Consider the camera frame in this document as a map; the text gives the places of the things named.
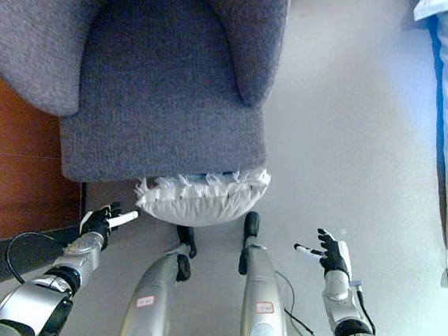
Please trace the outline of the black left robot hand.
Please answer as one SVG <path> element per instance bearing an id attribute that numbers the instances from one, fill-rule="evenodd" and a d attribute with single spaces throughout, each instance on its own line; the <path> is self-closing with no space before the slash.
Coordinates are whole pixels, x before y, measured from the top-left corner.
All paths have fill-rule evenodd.
<path id="1" fill-rule="evenodd" d="M 134 221 L 138 218 L 138 214 L 138 211 L 123 213 L 119 202 L 103 206 L 100 210 L 88 211 L 81 219 L 79 236 L 87 232 L 96 232 L 106 241 L 111 231 L 120 225 Z"/>

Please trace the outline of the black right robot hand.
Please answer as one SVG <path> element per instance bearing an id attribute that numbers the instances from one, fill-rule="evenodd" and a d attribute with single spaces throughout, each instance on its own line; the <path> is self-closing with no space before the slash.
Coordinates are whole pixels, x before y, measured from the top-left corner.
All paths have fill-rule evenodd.
<path id="1" fill-rule="evenodd" d="M 352 266 L 348 245 L 343 240 L 334 239 L 333 235 L 323 228 L 318 228 L 317 235 L 322 251 L 303 246 L 302 244 L 294 244 L 295 251 L 317 259 L 325 275 L 332 271 L 340 271 L 351 281 Z"/>

